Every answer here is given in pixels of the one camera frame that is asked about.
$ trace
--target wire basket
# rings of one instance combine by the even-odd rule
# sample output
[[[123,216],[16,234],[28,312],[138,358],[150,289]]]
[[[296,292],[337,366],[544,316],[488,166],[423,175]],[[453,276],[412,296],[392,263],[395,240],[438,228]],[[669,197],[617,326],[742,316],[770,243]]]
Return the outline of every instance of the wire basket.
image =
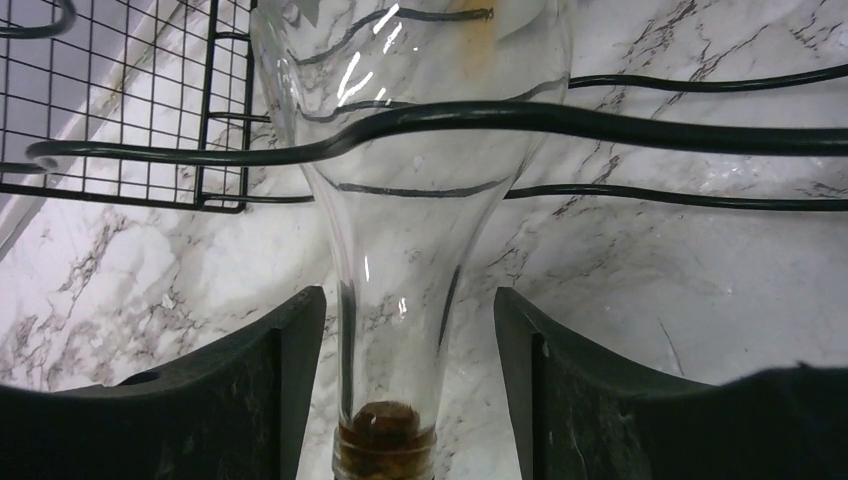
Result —
[[[0,162],[20,162],[48,138],[249,148],[256,0],[74,3],[76,23],[64,35],[0,39]],[[60,15],[52,0],[0,0],[10,26]],[[0,193],[239,213],[243,202],[221,198],[245,193],[246,170],[85,157],[49,175],[0,173]]]

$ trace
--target marble surface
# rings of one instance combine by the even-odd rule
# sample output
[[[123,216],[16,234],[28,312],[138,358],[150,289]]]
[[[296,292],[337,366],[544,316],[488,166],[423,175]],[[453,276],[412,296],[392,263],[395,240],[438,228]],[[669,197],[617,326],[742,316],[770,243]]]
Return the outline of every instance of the marble surface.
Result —
[[[576,4],[577,76],[729,80],[848,61],[848,8],[839,0]],[[150,82],[140,75],[130,88]],[[846,88],[836,81],[714,96],[603,87],[569,92],[567,102],[700,123],[844,126]],[[114,139],[114,132],[98,135]],[[273,144],[269,127],[255,131],[256,147]],[[553,138],[519,185],[594,182],[833,198],[848,189],[842,162]],[[251,184],[257,194],[308,191],[291,168],[257,171]],[[229,216],[49,200],[0,263],[0,381],[50,391],[114,384],[248,324],[306,285],[324,285],[330,316],[299,478],[330,478],[335,278],[323,227],[314,205],[255,205]],[[518,478],[492,321],[496,287],[516,288],[631,359],[719,383],[797,361],[848,363],[846,244],[842,214],[734,213],[598,198],[504,202],[458,297],[439,478]]]

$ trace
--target wire rack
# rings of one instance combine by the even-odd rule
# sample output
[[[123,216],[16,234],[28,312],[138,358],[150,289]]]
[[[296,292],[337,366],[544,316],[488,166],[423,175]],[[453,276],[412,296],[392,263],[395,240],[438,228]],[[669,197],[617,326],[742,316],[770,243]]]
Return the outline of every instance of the wire rack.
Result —
[[[201,150],[250,146],[257,0],[77,0],[71,31],[0,39],[0,162],[31,143],[100,140]],[[0,21],[42,25],[52,0],[0,0]],[[65,171],[0,173],[0,193],[238,213],[244,168],[80,158]]]

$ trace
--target black wire rack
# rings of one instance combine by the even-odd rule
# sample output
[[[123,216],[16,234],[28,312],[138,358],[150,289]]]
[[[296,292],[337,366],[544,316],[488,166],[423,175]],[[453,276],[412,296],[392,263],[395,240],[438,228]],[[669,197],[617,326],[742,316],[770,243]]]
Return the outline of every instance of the black wire rack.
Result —
[[[257,0],[76,0],[50,39],[0,39],[0,162],[33,142],[101,140],[199,150],[250,146],[248,44]],[[0,22],[44,25],[52,0],[0,0]],[[239,213],[247,169],[79,158],[49,175],[0,173],[0,193]]]

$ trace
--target glass bottle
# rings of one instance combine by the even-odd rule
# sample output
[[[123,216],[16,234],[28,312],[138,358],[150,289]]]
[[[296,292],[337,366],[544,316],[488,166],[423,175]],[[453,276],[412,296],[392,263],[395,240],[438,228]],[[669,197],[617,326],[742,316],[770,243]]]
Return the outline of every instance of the glass bottle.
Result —
[[[567,15],[565,0],[267,0],[251,38],[273,124],[293,146],[408,104],[561,103]],[[303,167],[339,276],[338,480],[433,477],[462,267],[544,139],[415,133]]]

